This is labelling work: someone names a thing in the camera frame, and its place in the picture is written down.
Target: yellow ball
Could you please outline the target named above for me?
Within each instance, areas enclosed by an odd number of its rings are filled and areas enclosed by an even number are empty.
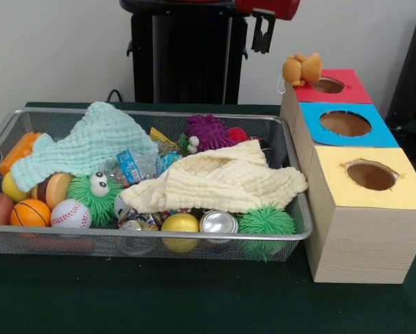
[[[173,214],[161,227],[168,232],[199,232],[199,221],[191,214]],[[162,238],[165,246],[174,253],[189,253],[199,244],[199,239]]]
[[[18,189],[13,181],[12,175],[10,172],[4,176],[2,179],[2,192],[8,195],[10,198],[13,199],[13,202],[21,202],[22,200],[26,200],[30,196],[30,192],[23,193]]]

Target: box with round hole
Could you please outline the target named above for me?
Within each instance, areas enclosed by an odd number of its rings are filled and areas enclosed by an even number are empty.
[[[316,146],[307,196],[315,282],[404,281],[416,255],[416,172],[401,148]]]
[[[316,145],[397,148],[392,133],[372,104],[301,102],[291,131],[299,165],[310,172]]]
[[[293,87],[285,83],[280,117],[288,123],[292,134],[301,102],[372,104],[352,69],[323,69],[321,79],[312,85]]]

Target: cloth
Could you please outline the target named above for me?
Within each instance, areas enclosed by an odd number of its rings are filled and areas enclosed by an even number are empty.
[[[259,142],[246,141],[176,161],[159,178],[122,191],[121,198],[140,213],[183,207],[246,212],[272,202],[284,208],[306,189],[301,172],[270,169]]]
[[[21,191],[54,173],[89,175],[123,150],[139,154],[157,153],[157,144],[133,118],[112,105],[92,103],[69,136],[55,143],[47,134],[40,136],[33,153],[16,161],[10,172]]]

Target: metal basket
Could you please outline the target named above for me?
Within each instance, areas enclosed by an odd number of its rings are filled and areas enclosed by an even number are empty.
[[[84,112],[76,109],[30,108],[9,114],[0,125],[0,161],[27,132],[46,132],[55,139],[66,137]],[[146,132],[150,127],[155,127],[173,141],[178,139],[185,126],[185,117],[188,116],[184,113],[141,111],[128,114]],[[279,118],[247,115],[216,117],[228,127],[241,127],[249,136],[258,136],[267,141],[274,153],[272,168],[298,168],[288,127]],[[247,249],[265,245],[272,254],[266,260],[285,261],[298,242],[306,239],[312,231],[310,210],[304,193],[298,194],[286,211],[294,219],[296,234],[207,234],[0,226],[0,253],[260,260],[261,257],[250,254]],[[165,247],[163,238],[178,238],[171,242],[180,246],[197,239],[198,245],[189,253],[173,253]]]

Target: red ball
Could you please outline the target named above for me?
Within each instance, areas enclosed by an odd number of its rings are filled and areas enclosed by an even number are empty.
[[[232,127],[231,129],[228,129],[228,134],[228,138],[236,143],[248,140],[247,133],[240,127]]]

